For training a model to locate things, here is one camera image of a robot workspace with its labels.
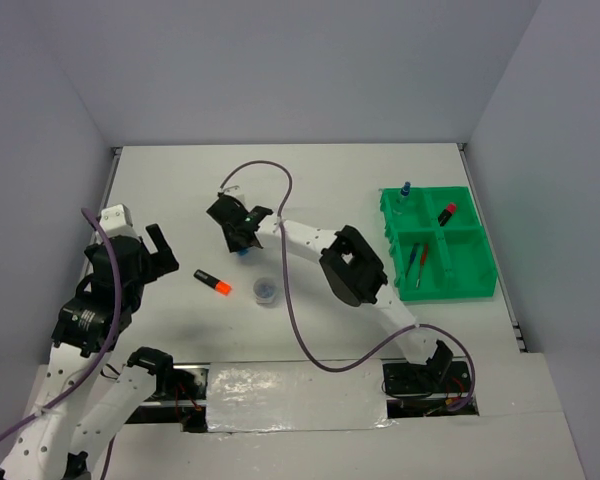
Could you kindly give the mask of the orange cap highlighter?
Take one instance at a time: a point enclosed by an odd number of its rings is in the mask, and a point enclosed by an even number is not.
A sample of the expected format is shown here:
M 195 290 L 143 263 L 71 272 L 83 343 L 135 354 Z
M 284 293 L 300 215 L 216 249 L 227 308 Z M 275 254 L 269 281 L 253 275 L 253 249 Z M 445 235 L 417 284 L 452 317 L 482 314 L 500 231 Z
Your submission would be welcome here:
M 228 295 L 232 290 L 232 287 L 228 283 L 216 278 L 215 276 L 203 270 L 197 269 L 194 272 L 193 276 L 198 281 L 209 286 L 210 288 L 222 295 Z

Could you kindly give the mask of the clear blue-cap glue bottle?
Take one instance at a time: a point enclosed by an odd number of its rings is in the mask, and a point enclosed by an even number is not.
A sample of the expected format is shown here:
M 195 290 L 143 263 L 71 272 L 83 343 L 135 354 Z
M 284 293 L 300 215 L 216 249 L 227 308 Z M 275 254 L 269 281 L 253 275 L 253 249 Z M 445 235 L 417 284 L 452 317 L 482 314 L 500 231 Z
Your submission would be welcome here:
M 406 181 L 403 186 L 400 188 L 399 193 L 396 196 L 396 201 L 394 205 L 394 212 L 398 215 L 402 215 L 405 211 L 405 207 L 408 203 L 409 197 L 411 193 L 411 183 Z

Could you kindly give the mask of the blue gel pen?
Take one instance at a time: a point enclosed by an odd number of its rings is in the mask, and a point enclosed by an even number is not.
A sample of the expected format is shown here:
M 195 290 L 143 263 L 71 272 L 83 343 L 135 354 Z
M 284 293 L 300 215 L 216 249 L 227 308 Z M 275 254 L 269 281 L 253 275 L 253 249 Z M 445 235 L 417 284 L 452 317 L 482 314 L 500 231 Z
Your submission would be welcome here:
M 420 247 L 420 243 L 417 242 L 417 243 L 413 244 L 413 246 L 412 246 L 412 248 L 410 250 L 409 257 L 408 257 L 408 262 L 407 262 L 406 270 L 405 270 L 405 274 L 404 274 L 405 279 L 408 278 L 408 276 L 410 274 L 410 271 L 411 271 L 411 269 L 412 269 L 412 267 L 413 267 L 413 265 L 415 263 L 415 259 L 416 259 L 419 247 Z

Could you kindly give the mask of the red gel pen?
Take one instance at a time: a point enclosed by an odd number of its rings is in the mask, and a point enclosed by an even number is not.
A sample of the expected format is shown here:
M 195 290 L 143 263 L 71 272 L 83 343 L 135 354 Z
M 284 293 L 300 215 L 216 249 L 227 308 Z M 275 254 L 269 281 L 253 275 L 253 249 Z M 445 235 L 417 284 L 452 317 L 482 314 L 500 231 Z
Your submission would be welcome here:
M 429 253 L 429 244 L 425 243 L 423 246 L 423 250 L 422 250 L 422 253 L 420 256 L 420 261 L 419 261 L 418 276 L 417 276 L 416 284 L 415 284 L 416 289 L 420 288 L 421 279 L 422 279 L 422 275 L 423 275 L 423 271 L 424 271 L 424 266 L 425 266 L 426 260 L 428 258 L 428 253 Z

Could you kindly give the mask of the pink cap highlighter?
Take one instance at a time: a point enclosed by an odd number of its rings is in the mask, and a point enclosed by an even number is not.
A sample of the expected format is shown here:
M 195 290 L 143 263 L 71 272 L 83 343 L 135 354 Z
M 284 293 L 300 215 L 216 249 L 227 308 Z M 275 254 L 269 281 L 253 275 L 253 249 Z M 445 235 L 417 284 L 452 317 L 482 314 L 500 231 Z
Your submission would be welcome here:
M 439 214 L 437 217 L 437 222 L 439 226 L 445 226 L 448 221 L 452 218 L 452 216 L 457 211 L 457 205 L 454 202 L 450 202 Z

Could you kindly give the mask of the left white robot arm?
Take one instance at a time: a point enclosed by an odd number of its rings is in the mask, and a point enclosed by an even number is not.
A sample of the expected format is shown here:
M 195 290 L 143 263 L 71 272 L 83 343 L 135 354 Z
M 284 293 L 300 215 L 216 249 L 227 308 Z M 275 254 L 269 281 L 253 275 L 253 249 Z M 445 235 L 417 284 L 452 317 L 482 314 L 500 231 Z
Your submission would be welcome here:
M 171 355 L 140 347 L 105 396 L 85 408 L 90 391 L 140 308 L 144 288 L 179 268 L 160 227 L 146 231 L 150 252 L 135 234 L 111 234 L 85 250 L 92 266 L 59 311 L 46 375 L 27 417 L 0 435 L 15 443 L 0 462 L 0 479 L 88 479 L 91 468 L 148 397 L 176 385 Z

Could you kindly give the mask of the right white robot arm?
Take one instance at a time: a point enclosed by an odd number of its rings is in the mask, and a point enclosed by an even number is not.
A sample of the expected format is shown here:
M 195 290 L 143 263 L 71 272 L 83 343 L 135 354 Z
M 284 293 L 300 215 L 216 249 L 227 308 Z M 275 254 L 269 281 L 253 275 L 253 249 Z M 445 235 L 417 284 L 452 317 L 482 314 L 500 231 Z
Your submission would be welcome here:
M 230 252 L 280 246 L 284 296 L 292 331 L 306 358 L 328 373 L 351 371 L 371 359 L 386 345 L 398 345 L 410 364 L 407 377 L 426 393 L 437 391 L 450 377 L 451 349 L 441 340 L 431 341 L 415 333 L 423 329 L 389 285 L 384 264 L 355 227 L 339 230 L 312 227 L 276 216 L 272 209 L 248 210 L 237 198 L 220 193 L 207 209 L 220 226 Z M 352 308 L 374 312 L 389 336 L 359 360 L 341 367 L 321 363 L 301 336 L 293 310 L 288 256 L 294 255 L 320 266 L 333 295 Z

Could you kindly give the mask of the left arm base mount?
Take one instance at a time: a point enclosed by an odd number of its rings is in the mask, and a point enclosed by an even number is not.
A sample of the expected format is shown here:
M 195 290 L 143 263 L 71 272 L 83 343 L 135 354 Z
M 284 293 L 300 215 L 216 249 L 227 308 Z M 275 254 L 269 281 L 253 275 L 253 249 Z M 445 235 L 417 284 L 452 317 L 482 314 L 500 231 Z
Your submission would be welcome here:
M 170 424 L 187 433 L 208 430 L 205 369 L 187 372 L 173 367 L 137 362 L 157 389 L 143 399 L 127 420 L 128 424 Z

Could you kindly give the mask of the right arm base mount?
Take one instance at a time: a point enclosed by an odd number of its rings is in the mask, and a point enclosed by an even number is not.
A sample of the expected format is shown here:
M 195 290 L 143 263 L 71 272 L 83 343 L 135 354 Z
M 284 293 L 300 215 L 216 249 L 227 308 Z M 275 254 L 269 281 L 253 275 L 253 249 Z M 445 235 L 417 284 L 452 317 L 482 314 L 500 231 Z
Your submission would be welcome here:
M 435 383 L 420 365 L 392 361 L 383 363 L 382 369 L 381 391 L 390 419 L 478 414 L 474 400 L 462 409 L 449 410 L 469 393 L 471 377 L 464 359 L 454 359 L 440 383 Z

